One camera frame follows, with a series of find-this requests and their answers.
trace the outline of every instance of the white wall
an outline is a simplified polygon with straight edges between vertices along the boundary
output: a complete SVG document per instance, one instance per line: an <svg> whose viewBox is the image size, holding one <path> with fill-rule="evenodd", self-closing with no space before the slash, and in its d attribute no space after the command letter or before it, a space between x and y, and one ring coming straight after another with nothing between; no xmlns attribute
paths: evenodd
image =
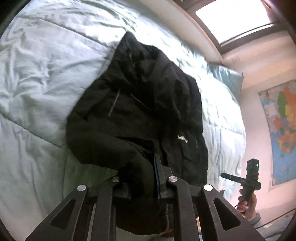
<svg viewBox="0 0 296 241"><path fill-rule="evenodd" d="M239 100L247 134L242 177L246 176L246 162L258 159L262 188L256 191L257 211L265 223L296 207L296 179L271 186L271 140L258 92L296 79L296 46L287 32L281 32L242 46L224 58L224 64L245 76ZM237 204L238 196L232 197L232 204Z"/></svg>
<svg viewBox="0 0 296 241"><path fill-rule="evenodd" d="M207 61L220 63L222 57L196 21L172 0L138 0L167 23L183 41L196 46Z"/></svg>

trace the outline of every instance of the handheld controller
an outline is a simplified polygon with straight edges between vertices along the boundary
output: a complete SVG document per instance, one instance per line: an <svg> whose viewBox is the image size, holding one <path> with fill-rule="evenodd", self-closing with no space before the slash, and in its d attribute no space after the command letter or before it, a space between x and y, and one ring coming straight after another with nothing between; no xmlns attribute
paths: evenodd
<svg viewBox="0 0 296 241"><path fill-rule="evenodd" d="M247 161L247 175L246 178L236 177L227 173L222 173L221 177L226 178L228 180L240 183L242 188L242 196L244 200L248 202L248 207L246 211L243 212L244 215L247 215L250 207L252 205L252 193L254 190L261 189L261 183L258 182L259 177L259 160L251 159Z"/></svg>

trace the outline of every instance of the metal screw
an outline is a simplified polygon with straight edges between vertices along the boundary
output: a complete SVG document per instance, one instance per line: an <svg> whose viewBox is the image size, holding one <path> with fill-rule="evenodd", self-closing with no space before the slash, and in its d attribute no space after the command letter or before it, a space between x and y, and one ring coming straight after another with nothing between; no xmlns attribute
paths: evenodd
<svg viewBox="0 0 296 241"><path fill-rule="evenodd" d="M119 177L112 177L112 182L117 183L119 182Z"/></svg>
<svg viewBox="0 0 296 241"><path fill-rule="evenodd" d="M171 176L171 177L169 177L168 179L169 179L169 181L172 182L172 183L178 181L178 178L175 177L175 176Z"/></svg>
<svg viewBox="0 0 296 241"><path fill-rule="evenodd" d="M86 186L85 185L79 185L78 187L77 187L77 190L78 191L84 191L86 189Z"/></svg>
<svg viewBox="0 0 296 241"><path fill-rule="evenodd" d="M205 189L206 191L212 191L212 190L213 190L213 186L210 185L210 184L206 184L206 185L204 185L204 189Z"/></svg>

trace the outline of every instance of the jacket sleeve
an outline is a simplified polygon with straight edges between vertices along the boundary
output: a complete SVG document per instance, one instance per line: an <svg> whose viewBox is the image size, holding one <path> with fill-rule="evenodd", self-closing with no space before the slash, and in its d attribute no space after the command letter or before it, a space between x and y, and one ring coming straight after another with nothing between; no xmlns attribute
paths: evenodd
<svg viewBox="0 0 296 241"><path fill-rule="evenodd" d="M249 220L249 223L257 228L262 225L260 213L256 213L256 216Z"/></svg>
<svg viewBox="0 0 296 241"><path fill-rule="evenodd" d="M117 170L122 181L131 184L133 196L152 196L153 167L136 145L101 133L87 121L92 107L104 99L109 90L104 81L95 81L85 91L67 118L67 145L81 163Z"/></svg>

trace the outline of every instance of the jacket zipper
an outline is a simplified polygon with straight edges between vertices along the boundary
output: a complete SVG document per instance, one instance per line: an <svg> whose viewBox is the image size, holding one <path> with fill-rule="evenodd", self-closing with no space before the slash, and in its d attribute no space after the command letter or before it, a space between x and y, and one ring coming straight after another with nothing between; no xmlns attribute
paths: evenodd
<svg viewBox="0 0 296 241"><path fill-rule="evenodd" d="M111 115L111 113L112 113L112 111L113 111L113 109L114 109L114 106L115 106L116 101L117 101L117 99L118 99L118 97L119 97L119 94L120 94L120 89L118 90L117 95L116 95L116 98L115 98L115 100L114 100L114 102L113 102L113 105L112 105L110 111L109 111L109 115L108 115L109 117L110 117L110 115Z"/></svg>
<svg viewBox="0 0 296 241"><path fill-rule="evenodd" d="M140 101L139 99L137 99L133 94L131 94L131 97L133 97L136 101L140 102L143 106L145 106L147 109L149 110L153 110L151 108L149 108L148 106L144 105L142 101Z"/></svg>

